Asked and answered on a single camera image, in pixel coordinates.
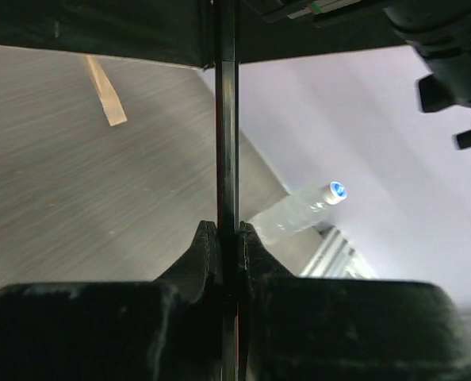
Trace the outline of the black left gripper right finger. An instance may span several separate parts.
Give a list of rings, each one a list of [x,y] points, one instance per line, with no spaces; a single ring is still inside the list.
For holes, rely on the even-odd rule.
[[[239,376],[249,380],[471,380],[471,340],[431,283],[301,278],[244,223]]]

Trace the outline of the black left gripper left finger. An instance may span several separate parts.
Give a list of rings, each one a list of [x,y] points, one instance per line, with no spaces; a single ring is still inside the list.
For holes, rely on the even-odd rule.
[[[152,281],[0,288],[0,380],[218,380],[219,256],[202,221]]]

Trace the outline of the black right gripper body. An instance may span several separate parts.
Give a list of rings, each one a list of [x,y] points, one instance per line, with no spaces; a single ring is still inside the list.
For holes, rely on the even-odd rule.
[[[385,14],[431,71],[417,82],[422,111],[471,108],[471,1],[396,1]],[[471,130],[455,140],[458,148],[471,148]]]

